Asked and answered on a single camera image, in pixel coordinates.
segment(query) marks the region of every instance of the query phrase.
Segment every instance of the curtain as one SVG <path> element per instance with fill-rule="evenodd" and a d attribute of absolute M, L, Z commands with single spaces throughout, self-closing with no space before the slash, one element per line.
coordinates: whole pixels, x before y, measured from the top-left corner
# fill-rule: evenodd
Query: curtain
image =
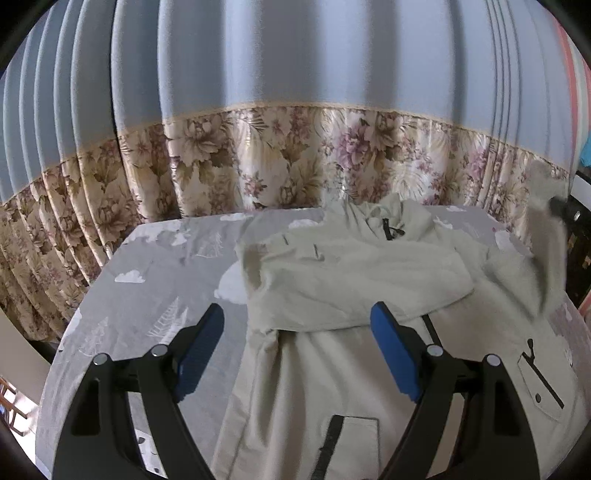
<path fill-rule="evenodd" d="M 527 241 L 528 167 L 566 192 L 588 133 L 565 35 L 534 0 L 59 0 L 0 79 L 0 306 L 56 340 L 182 216 L 399 192 Z"/>

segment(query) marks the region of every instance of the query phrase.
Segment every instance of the gray bedsheet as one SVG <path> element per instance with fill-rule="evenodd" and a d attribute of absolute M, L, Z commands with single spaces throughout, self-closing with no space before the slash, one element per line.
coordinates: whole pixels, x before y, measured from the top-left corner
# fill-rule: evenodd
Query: gray bedsheet
<path fill-rule="evenodd" d="M 448 228 L 462 229 L 501 249 L 527 249 L 502 225 L 476 207 L 429 207 Z M 146 353 L 169 343 L 183 326 L 197 323 L 210 303 L 225 312 L 225 330 L 197 390 L 180 410 L 196 445 L 210 461 L 226 404 L 242 358 L 246 334 L 246 293 L 237 242 L 322 221 L 320 209 L 265 210 L 141 225 L 117 250 L 82 301 L 62 339 L 41 399 L 36 457 L 48 474 L 70 401 L 94 355 L 114 360 Z M 591 399 L 591 339 L 583 319 L 565 296 L 552 316 L 554 330 L 570 346 L 573 369 L 584 385 L 587 411 Z M 163 474 L 139 395 L 130 395 L 134 426 L 147 468 Z"/>

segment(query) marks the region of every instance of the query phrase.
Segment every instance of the jacket pocket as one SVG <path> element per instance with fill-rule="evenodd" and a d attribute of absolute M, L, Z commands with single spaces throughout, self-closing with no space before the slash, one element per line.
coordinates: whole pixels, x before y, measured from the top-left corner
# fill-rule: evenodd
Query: jacket pocket
<path fill-rule="evenodd" d="M 311 480 L 377 479 L 377 419 L 333 415 Z"/>
<path fill-rule="evenodd" d="M 523 355 L 520 356 L 517 367 L 535 406 L 552 419 L 560 421 L 564 410 L 564 400 L 560 393 L 546 380 L 543 373 L 537 367 L 533 367 Z"/>

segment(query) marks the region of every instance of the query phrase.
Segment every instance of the jacket sleeve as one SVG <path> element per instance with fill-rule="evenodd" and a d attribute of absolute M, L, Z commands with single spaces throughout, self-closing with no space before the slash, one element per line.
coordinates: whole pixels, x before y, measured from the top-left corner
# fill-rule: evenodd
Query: jacket sleeve
<path fill-rule="evenodd" d="M 527 222 L 533 256 L 491 249 L 484 270 L 534 321 L 547 317 L 564 300 L 566 232 L 562 221 L 540 205 L 529 205 Z"/>

